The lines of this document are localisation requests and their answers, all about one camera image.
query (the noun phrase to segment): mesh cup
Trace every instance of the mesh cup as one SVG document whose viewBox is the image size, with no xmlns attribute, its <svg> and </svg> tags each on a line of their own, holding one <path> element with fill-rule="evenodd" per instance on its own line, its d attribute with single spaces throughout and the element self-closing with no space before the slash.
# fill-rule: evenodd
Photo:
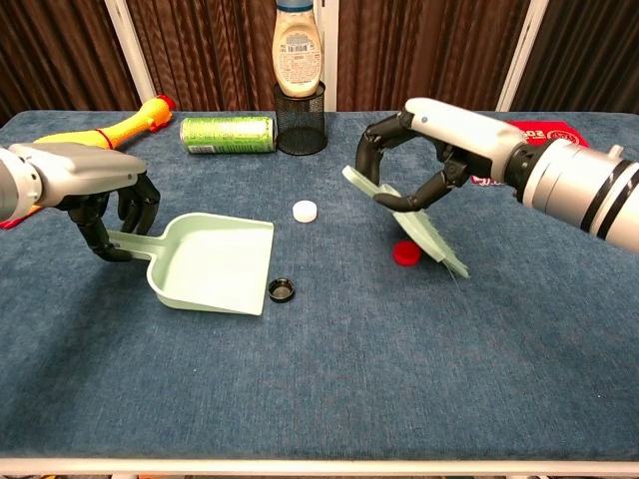
<svg viewBox="0 0 639 479">
<path fill-rule="evenodd" d="M 292 98 L 275 85 L 277 147 L 289 155 L 312 155 L 327 143 L 323 121 L 324 84 L 309 97 Z"/>
</svg>

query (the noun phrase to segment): red box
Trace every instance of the red box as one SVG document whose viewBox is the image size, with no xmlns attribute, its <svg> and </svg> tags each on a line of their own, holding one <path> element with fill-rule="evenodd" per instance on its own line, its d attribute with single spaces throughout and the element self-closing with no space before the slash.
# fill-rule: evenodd
<svg viewBox="0 0 639 479">
<path fill-rule="evenodd" d="M 543 145 L 548 140 L 565 138 L 577 145 L 588 146 L 581 134 L 565 122 L 507 122 L 526 134 L 530 145 Z M 490 178 L 470 177 L 470 181 L 481 187 L 503 185 Z"/>
</svg>

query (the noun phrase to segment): curtain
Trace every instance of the curtain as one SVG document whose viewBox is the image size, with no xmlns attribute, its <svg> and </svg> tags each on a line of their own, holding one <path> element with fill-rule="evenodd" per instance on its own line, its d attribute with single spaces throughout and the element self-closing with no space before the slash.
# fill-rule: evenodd
<svg viewBox="0 0 639 479">
<path fill-rule="evenodd" d="M 511 110 L 639 113 L 639 2 L 551 0 Z"/>
<path fill-rule="evenodd" d="M 135 110 L 102 1 L 0 1 L 0 123 L 24 110 Z"/>
<path fill-rule="evenodd" d="M 153 83 L 186 111 L 272 110 L 275 1 L 129 0 Z"/>
<path fill-rule="evenodd" d="M 427 96 L 494 110 L 529 0 L 342 0 L 338 110 Z"/>
</svg>

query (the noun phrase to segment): robotic arm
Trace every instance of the robotic arm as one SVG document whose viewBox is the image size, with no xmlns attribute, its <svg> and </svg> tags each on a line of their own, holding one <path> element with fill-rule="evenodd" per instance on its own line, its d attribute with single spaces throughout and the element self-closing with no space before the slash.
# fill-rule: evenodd
<svg viewBox="0 0 639 479">
<path fill-rule="evenodd" d="M 414 98 L 365 130 L 355 168 L 377 185 L 384 151 L 416 136 L 434 143 L 442 171 L 410 196 L 375 195 L 387 208 L 427 208 L 475 175 L 514 187 L 527 207 L 639 252 L 639 163 L 621 158 L 621 147 L 605 154 L 562 139 L 535 147 L 512 125 Z"/>
<path fill-rule="evenodd" d="M 111 192 L 119 195 L 122 231 L 145 235 L 160 193 L 142 160 L 115 150 L 77 143 L 15 144 L 0 148 L 0 221 L 25 216 L 33 206 L 66 211 L 87 245 L 102 259 L 126 261 L 127 251 L 109 243 L 102 222 Z"/>
</svg>

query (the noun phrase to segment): light green dustpan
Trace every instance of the light green dustpan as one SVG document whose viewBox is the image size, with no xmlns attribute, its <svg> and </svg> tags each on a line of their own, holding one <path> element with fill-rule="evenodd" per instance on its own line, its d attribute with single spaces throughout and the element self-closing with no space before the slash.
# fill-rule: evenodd
<svg viewBox="0 0 639 479">
<path fill-rule="evenodd" d="M 347 180 L 371 198 L 378 193 L 388 193 L 397 197 L 401 196 L 391 185 L 381 185 L 378 187 L 353 167 L 345 167 L 341 173 Z M 392 215 L 410 238 L 430 257 L 437 262 L 443 262 L 460 276 L 469 277 L 466 265 L 457 259 L 453 250 L 432 225 L 425 212 L 392 212 Z"/>
<path fill-rule="evenodd" d="M 262 314 L 272 223 L 190 213 L 157 238 L 108 232 L 117 249 L 149 260 L 147 281 L 166 306 Z"/>
</svg>

